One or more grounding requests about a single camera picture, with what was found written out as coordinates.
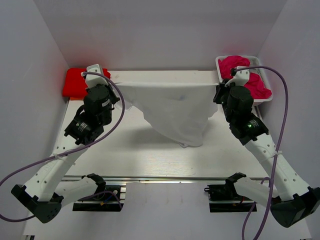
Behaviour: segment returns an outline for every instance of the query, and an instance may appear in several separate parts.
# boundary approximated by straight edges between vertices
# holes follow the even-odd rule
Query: white table
[[[111,76],[115,82],[218,82],[215,71],[112,71]],[[82,104],[82,101],[68,103],[60,136]],[[105,131],[119,115],[120,110],[115,109],[113,123],[106,126]],[[240,239],[247,213],[209,213],[209,200],[203,189],[207,184],[224,181],[202,179],[226,178],[236,172],[252,178],[266,176],[258,161],[231,134],[220,107],[208,121],[203,146],[188,148],[181,148],[157,133],[144,120],[142,112],[132,108],[125,113],[119,127],[83,154],[64,178],[77,180],[79,176],[96,173],[108,176],[107,184],[111,185],[139,183],[126,185],[123,210],[72,212],[70,204],[47,224],[29,220],[23,234],[47,240],[152,239],[154,236],[159,239]],[[151,180],[134,180],[138,177]],[[175,184],[152,184],[170,182],[162,180],[163,177],[177,178],[173,181]],[[249,219],[246,239],[253,238],[263,218],[265,209],[260,205],[257,209]],[[288,229],[281,227],[271,214],[260,237],[261,240],[305,238],[310,238],[305,220]]]
[[[114,82],[218,83],[216,71],[111,71]],[[82,101],[70,101],[59,135],[72,121]],[[112,123],[120,115],[112,112]],[[221,106],[208,121],[201,147],[182,148],[157,133],[133,107],[105,140],[84,153],[67,176],[91,173],[103,177],[226,178],[242,172],[252,178],[267,174],[255,157],[231,134]]]

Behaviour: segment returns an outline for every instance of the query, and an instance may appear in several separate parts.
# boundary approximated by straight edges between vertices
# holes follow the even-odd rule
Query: table surface
[[[218,83],[216,71],[111,71],[114,82]],[[72,121],[82,101],[69,101],[59,132]],[[113,121],[121,110],[112,112]],[[251,178],[267,174],[255,157],[231,134],[221,106],[208,120],[203,145],[182,148],[156,132],[135,107],[125,112],[122,123],[105,140],[79,157],[67,176],[91,173],[103,177],[226,178],[236,172]]]

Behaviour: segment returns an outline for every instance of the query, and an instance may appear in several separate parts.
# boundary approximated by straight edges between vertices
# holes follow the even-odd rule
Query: cable
[[[284,87],[284,93],[285,93],[285,107],[284,107],[284,115],[283,115],[283,120],[282,120],[282,125],[281,125],[281,130],[280,130],[280,135],[279,135],[279,139],[278,142],[276,144],[276,148],[275,151],[278,152],[279,148],[280,148],[280,144],[282,141],[282,137],[284,135],[284,131],[285,131],[285,125],[286,125],[286,120],[287,120],[287,115],[288,115],[288,103],[289,103],[289,93],[288,93],[288,86],[287,83],[284,79],[284,77],[275,69],[268,67],[268,66],[248,66],[248,67],[243,67],[240,69],[235,69],[235,72],[239,72],[242,70],[247,70],[247,69],[267,69],[270,70],[272,72],[274,72],[275,74],[278,75],[278,77],[281,79],[282,83],[283,83],[283,87]],[[275,181],[275,173],[276,173],[276,166],[277,166],[277,159],[278,159],[278,155],[276,154],[273,158],[273,165],[272,165],[272,170],[271,170],[271,175],[269,178],[269,195],[268,195],[268,201],[266,204],[266,208],[265,208],[265,212],[264,212],[264,216],[261,222],[261,225],[256,233],[256,235],[254,236],[253,240],[257,240],[262,232],[262,230],[264,229],[264,226],[266,224],[267,218],[268,218],[268,214],[269,214],[269,210],[271,207],[271,201],[272,201],[272,193],[274,191],[274,181]],[[252,205],[250,211],[248,212],[243,226],[242,226],[242,240],[245,240],[245,228],[246,228],[246,224],[247,221],[249,219],[250,214],[252,213],[253,209],[254,209],[254,205]]]
[[[114,196],[114,198],[116,199],[116,201],[118,202],[119,206],[120,206],[120,209],[122,209],[122,205],[121,205],[121,202],[119,200],[119,198],[117,197],[117,195],[115,195],[112,191],[101,191],[101,192],[98,192],[98,193],[95,193],[91,196],[86,196],[86,197],[83,197],[81,199],[79,199],[79,201],[84,201],[84,200],[87,200],[87,199],[90,199],[90,198],[93,198],[95,196],[98,196],[100,194],[111,194],[111,196]]]
[[[106,200],[103,201],[103,203],[107,203],[112,198],[112,195],[108,197]]]
[[[118,92],[119,96],[120,96],[120,99],[121,99],[121,103],[122,103],[122,111],[121,111],[121,115],[118,119],[118,121],[115,123],[115,125],[105,134],[103,135],[102,137],[100,137],[99,139],[93,141],[92,143],[88,144],[88,145],[85,145],[85,146],[80,146],[80,147],[77,147],[76,149],[73,149],[73,150],[67,150],[63,153],[60,153],[58,154],[57,156],[58,157],[64,157],[64,156],[67,156],[69,154],[73,154],[73,153],[76,153],[76,152],[79,152],[81,150],[84,150],[84,149],[87,149],[87,148],[90,148],[92,145],[95,145],[97,143],[99,143],[100,141],[102,141],[103,139],[105,139],[106,137],[108,137],[117,127],[118,125],[120,124],[120,122],[122,121],[123,117],[124,117],[124,114],[125,114],[125,99],[124,99],[124,96],[122,95],[122,93],[120,92],[120,89],[117,87],[117,85],[111,81],[108,77],[106,77],[105,75],[103,74],[100,74],[100,73],[97,73],[97,72],[83,72],[83,75],[97,75],[97,76],[100,76],[102,78],[104,78],[109,84],[111,84],[115,89],[116,91]],[[49,157],[46,157],[40,161],[36,161],[34,163],[31,163],[27,166],[24,166],[18,170],[15,170],[14,172],[10,173],[8,176],[4,177],[1,181],[0,181],[0,187],[2,186],[2,184],[4,184],[5,181],[7,181],[9,178],[11,178],[12,176],[22,172],[23,170],[26,170],[26,169],[29,169],[29,168],[32,168],[36,165],[39,165],[39,164],[42,164],[44,162],[48,162],[48,161],[52,161],[52,160],[55,160],[56,157],[55,156],[49,156]],[[19,223],[19,222],[24,222],[26,220],[29,220],[29,219],[32,219],[34,218],[35,216],[29,216],[29,217],[26,217],[26,218],[22,218],[22,219],[11,219],[11,218],[7,218],[5,216],[3,216],[2,214],[0,214],[0,219],[4,220],[4,221],[7,221],[7,222],[10,222],[10,223]]]

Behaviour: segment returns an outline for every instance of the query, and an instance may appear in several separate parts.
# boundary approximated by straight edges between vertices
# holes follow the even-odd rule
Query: black base
[[[54,193],[50,201],[38,201],[38,198],[31,197],[26,192],[26,187],[22,185],[15,185],[11,193],[43,224],[51,221],[60,212],[61,202],[64,199]]]

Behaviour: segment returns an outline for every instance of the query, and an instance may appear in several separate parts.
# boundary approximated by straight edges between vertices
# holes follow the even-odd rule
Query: pink cloth
[[[231,69],[237,66],[249,67],[249,59],[242,56],[227,56],[224,60],[218,60],[220,74],[222,79],[232,79]],[[272,92],[265,88],[264,82],[258,74],[250,72],[249,81],[244,85],[250,90],[251,96],[254,99],[268,99]]]

